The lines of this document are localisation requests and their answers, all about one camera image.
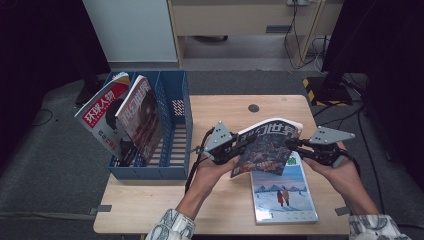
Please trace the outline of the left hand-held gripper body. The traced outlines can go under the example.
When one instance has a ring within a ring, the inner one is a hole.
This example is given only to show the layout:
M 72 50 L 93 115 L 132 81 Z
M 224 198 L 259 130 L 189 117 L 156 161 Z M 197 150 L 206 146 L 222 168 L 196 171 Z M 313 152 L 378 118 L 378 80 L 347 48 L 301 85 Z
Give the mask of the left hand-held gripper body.
M 241 154 L 237 145 L 239 135 L 230 132 L 222 121 L 212 129 L 203 153 L 217 165 L 223 165 Z

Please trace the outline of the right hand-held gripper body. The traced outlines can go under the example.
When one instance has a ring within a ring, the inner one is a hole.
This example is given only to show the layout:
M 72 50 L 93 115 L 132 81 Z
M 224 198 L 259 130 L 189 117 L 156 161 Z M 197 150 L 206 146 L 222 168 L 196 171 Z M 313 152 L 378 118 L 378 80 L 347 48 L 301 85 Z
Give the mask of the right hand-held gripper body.
M 355 137 L 354 133 L 318 126 L 308 139 L 311 143 L 309 151 L 315 154 L 316 162 L 336 168 L 345 158 L 351 157 L 346 150 L 339 147 L 338 143 Z

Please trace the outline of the dark blue illustrated magazine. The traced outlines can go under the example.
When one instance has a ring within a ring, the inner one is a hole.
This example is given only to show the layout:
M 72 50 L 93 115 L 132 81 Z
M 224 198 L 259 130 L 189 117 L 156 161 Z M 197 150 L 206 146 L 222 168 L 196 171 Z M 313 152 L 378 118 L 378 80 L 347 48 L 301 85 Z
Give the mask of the dark blue illustrated magazine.
M 255 137 L 245 146 L 230 177 L 251 171 L 262 171 L 281 176 L 291 150 L 286 146 L 290 139 L 298 139 L 302 133 L 301 123 L 284 118 L 270 118 L 238 132 L 237 142 Z

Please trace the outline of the snow scene magazine green title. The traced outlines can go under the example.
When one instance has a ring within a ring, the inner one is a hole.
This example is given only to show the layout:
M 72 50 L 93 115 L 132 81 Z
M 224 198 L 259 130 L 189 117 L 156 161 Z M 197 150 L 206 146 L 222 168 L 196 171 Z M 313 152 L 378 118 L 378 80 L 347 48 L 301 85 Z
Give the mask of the snow scene magazine green title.
M 257 224 L 302 224 L 319 220 L 297 152 L 291 153 L 281 176 L 253 171 L 251 185 Z

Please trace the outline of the blue plastic file rack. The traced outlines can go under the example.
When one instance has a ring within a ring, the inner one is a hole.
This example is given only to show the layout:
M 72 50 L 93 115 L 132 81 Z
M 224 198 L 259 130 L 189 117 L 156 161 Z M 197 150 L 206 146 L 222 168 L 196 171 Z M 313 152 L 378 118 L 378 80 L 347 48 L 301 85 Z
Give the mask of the blue plastic file rack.
M 193 118 L 184 70 L 129 71 L 131 80 L 145 76 L 155 91 L 163 137 L 149 163 L 136 157 L 129 167 L 112 156 L 109 171 L 119 180 L 185 180 L 189 175 Z

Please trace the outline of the red-brown planet cover magazine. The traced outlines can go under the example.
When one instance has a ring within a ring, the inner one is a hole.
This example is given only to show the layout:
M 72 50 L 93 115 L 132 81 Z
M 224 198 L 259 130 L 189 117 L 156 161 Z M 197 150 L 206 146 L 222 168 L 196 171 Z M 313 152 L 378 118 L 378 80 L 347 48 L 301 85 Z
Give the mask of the red-brown planet cover magazine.
M 149 163 L 162 139 L 162 126 L 155 91 L 146 76 L 135 78 L 115 117 Z

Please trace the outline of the portrait magazine with red label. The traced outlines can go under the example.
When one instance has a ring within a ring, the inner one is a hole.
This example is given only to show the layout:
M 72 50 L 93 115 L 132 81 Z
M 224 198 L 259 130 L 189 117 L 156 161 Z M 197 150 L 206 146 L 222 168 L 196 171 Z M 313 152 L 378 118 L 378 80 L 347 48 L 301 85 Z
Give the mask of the portrait magazine with red label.
M 112 74 L 104 86 L 75 114 L 75 118 L 115 157 L 121 156 L 122 137 L 115 113 L 129 90 L 126 72 Z

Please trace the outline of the person's left hand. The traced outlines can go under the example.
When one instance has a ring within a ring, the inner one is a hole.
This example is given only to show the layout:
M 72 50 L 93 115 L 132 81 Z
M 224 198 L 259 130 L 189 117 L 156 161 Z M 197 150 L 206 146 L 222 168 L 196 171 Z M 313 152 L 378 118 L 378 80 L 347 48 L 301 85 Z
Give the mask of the person's left hand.
M 197 168 L 188 195 L 197 200 L 206 199 L 220 178 L 233 170 L 238 161 L 239 158 L 234 157 L 225 164 L 217 165 L 209 158 L 202 160 Z

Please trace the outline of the person's right hand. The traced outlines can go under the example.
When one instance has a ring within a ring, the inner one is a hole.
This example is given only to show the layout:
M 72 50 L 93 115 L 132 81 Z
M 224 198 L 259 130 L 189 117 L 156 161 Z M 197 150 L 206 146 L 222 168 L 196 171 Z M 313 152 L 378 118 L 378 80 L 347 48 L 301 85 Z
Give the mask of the person's right hand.
M 304 158 L 303 161 L 315 172 L 323 175 L 350 207 L 373 204 L 351 160 L 344 158 L 336 168 L 322 165 L 310 158 Z

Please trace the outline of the black stand with striped base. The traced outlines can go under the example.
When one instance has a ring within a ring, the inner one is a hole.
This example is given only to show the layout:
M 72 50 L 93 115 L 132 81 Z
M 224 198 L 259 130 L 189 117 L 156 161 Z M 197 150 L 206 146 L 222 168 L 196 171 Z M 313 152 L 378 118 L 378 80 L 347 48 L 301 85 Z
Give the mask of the black stand with striped base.
M 76 60 L 75 67 L 84 81 L 75 100 L 75 106 L 82 107 L 101 89 L 103 81 L 99 79 L 99 75 L 108 73 L 110 68 L 106 61 L 89 61 L 88 59 Z
M 302 81 L 313 106 L 349 106 L 353 100 L 341 84 L 343 65 L 333 63 L 325 77 L 307 77 Z

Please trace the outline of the dark curtain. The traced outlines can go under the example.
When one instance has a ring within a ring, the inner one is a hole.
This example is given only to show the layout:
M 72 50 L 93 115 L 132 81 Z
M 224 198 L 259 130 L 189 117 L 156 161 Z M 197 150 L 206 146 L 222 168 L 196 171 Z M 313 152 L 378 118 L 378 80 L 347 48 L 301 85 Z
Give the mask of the dark curtain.
M 367 75 L 386 149 L 424 191 L 424 0 L 344 0 L 322 69 Z

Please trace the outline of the beige wooden desk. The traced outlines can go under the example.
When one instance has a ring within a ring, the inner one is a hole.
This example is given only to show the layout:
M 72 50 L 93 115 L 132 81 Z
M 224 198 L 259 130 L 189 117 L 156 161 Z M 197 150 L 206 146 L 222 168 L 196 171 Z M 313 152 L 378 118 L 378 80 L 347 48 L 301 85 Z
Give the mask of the beige wooden desk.
M 286 1 L 167 0 L 177 57 L 183 57 L 188 36 L 284 34 L 294 65 L 304 65 L 313 40 L 333 33 L 345 0 L 294 7 Z

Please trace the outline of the white cabinet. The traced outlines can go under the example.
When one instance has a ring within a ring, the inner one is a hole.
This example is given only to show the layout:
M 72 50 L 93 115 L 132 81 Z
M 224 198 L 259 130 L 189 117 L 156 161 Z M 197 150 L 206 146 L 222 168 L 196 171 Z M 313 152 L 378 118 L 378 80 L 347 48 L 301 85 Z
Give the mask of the white cabinet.
M 177 62 L 167 0 L 83 0 L 110 63 Z

